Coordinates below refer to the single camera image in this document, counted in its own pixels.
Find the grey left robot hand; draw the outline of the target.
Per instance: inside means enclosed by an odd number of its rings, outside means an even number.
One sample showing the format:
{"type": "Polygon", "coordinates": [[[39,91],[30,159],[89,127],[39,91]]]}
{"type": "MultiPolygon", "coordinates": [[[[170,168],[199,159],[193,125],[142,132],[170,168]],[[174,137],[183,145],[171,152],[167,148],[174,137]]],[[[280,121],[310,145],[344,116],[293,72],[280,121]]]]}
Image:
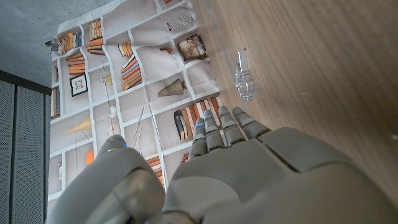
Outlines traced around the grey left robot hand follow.
{"type": "Polygon", "coordinates": [[[241,108],[197,120],[188,160],[163,188],[120,135],[60,196],[47,223],[396,223],[397,207],[354,162],[241,108]]]}

